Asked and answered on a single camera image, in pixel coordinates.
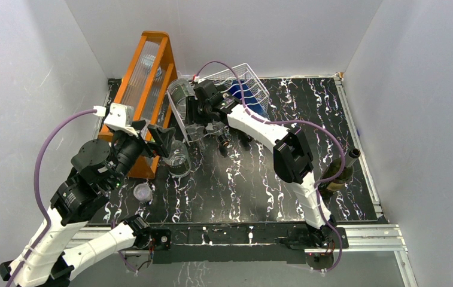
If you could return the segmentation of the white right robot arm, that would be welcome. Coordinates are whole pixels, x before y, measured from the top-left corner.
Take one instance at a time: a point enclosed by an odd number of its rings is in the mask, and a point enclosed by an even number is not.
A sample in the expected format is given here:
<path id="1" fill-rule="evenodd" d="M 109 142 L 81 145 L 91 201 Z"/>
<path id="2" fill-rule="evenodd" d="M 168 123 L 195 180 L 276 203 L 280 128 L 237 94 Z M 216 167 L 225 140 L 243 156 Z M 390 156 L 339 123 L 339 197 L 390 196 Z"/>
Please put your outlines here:
<path id="1" fill-rule="evenodd" d="M 186 121 L 203 125 L 222 122 L 269 149 L 276 175 L 291 186 L 303 209 L 306 224 L 312 227 L 309 232 L 311 243 L 318 248 L 326 247 L 333 240 L 333 232 L 326 225 L 330 212 L 318 201 L 313 156 L 303 129 L 272 124 L 244 106 L 227 88 L 215 85 L 211 80 L 202 80 L 192 89 L 194 94 L 186 100 Z"/>

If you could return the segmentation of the dark green wine bottle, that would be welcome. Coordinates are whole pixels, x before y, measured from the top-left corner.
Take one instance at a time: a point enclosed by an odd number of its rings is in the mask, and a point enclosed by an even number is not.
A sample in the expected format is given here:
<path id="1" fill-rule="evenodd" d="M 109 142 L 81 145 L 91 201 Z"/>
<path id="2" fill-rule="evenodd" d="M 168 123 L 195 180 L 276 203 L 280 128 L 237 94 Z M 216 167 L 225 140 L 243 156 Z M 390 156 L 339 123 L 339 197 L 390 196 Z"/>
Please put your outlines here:
<path id="1" fill-rule="evenodd" d="M 241 145 L 244 148 L 250 148 L 251 142 L 253 141 L 253 138 L 251 136 L 247 135 L 244 132 L 240 133 L 239 136 L 240 136 Z"/>

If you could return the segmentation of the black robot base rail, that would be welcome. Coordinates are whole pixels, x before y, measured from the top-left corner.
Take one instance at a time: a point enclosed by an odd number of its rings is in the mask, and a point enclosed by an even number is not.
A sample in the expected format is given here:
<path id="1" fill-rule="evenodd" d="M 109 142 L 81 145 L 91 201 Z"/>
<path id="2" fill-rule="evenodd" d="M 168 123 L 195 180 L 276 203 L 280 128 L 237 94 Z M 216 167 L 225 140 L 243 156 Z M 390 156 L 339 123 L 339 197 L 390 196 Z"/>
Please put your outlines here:
<path id="1" fill-rule="evenodd" d="M 333 265 L 349 241 L 343 227 L 312 230 L 304 222 L 153 224 L 146 247 L 136 244 L 128 259 L 148 255 L 155 264 L 177 262 L 270 262 Z"/>

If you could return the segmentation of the clear tall open-neck bottle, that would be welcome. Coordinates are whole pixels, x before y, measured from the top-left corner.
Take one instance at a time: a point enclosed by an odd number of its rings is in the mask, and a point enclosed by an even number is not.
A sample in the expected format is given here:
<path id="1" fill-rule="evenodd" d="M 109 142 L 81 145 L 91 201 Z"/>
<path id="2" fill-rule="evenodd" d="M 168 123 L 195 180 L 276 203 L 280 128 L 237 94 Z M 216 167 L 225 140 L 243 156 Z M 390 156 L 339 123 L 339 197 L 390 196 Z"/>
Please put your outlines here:
<path id="1" fill-rule="evenodd" d="M 200 124 L 191 124 L 186 127 L 187 142 L 189 144 L 204 144 L 204 137 L 206 135 L 206 126 Z"/>

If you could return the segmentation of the clear square whisky bottle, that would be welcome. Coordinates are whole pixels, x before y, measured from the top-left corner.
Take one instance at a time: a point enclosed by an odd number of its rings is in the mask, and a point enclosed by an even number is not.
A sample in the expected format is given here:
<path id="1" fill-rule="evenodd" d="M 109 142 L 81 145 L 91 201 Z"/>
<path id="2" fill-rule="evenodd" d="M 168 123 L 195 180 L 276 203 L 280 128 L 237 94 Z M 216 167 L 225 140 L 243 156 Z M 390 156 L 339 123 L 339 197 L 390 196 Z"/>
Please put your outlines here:
<path id="1" fill-rule="evenodd" d="M 227 157 L 229 154 L 229 138 L 225 133 L 222 133 L 217 136 L 218 140 L 218 150 L 223 157 Z"/>

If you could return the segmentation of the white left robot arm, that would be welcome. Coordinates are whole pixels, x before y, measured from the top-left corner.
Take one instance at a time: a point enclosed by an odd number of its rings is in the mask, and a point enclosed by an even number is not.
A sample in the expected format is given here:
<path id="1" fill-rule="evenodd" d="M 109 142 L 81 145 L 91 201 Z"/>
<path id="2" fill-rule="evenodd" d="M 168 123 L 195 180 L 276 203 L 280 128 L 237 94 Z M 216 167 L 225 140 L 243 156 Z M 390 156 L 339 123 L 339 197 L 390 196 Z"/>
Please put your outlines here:
<path id="1" fill-rule="evenodd" d="M 71 159 L 72 170 L 44 212 L 44 222 L 14 260 L 0 264 L 7 285 L 68 286 L 85 269 L 124 249 L 167 250 L 171 232 L 153 229 L 139 215 L 122 220 L 116 227 L 74 248 L 68 243 L 120 188 L 137 159 L 168 155 L 173 127 L 149 125 L 151 141 L 139 133 L 116 131 L 113 142 L 92 139 Z"/>

